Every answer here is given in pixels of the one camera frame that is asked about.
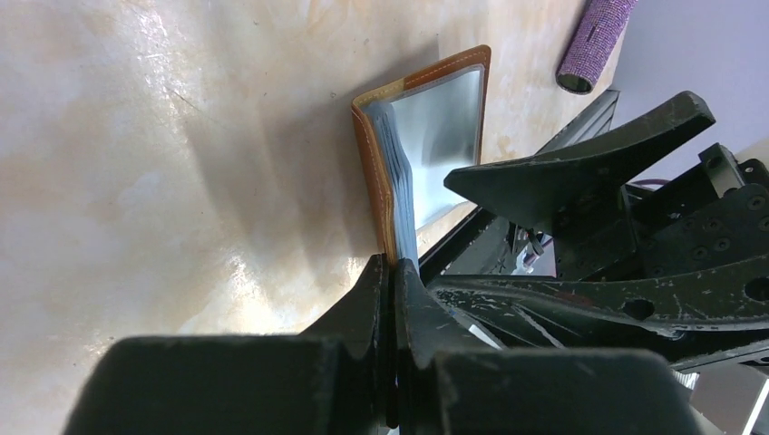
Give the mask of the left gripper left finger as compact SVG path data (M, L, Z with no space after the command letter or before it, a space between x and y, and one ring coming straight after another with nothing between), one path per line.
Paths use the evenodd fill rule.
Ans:
M68 434L376 434L390 424L389 265L371 256L304 332L135 336L94 367Z

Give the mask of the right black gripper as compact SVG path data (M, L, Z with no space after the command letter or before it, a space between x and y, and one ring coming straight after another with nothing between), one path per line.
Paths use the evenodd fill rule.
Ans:
M467 311L527 307L657 334L767 329L768 303L746 291L768 276L767 164L714 144L655 189L629 183L714 124L683 91L572 146L452 170L446 188L520 226L521 269L552 253L563 281L444 275L430 291Z

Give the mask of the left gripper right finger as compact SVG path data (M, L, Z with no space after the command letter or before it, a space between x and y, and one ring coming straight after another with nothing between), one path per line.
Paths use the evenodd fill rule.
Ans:
M393 273L397 425L403 434L697 434L664 360L629 349L496 350Z

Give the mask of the brown leather card holder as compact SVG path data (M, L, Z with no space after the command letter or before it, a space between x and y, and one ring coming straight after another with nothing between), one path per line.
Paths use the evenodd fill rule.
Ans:
M391 265L416 263L418 231L462 203L443 181L480 162L491 57L477 45L351 102L377 240Z

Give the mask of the purple glitter microphone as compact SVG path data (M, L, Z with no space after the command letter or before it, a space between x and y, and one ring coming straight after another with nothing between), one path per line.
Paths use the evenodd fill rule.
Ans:
M589 1L555 73L561 89L577 95L594 90L637 3Z

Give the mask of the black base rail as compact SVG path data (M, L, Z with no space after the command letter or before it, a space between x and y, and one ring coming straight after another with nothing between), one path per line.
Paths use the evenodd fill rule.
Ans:
M573 121L557 133L539 154L566 148L592 139L609 130L620 92L608 90L592 102ZM425 284L454 270L459 274L489 274L515 256L516 227L483 208L475 208L447 232L419 260L420 275Z

